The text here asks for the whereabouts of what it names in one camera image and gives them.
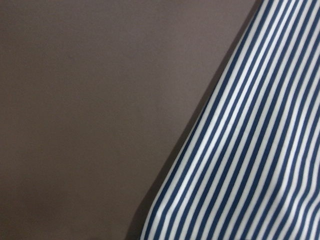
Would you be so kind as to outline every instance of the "blue and white striped fabric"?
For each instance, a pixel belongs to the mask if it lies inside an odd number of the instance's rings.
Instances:
[[[141,240],[320,239],[320,0],[265,0]]]

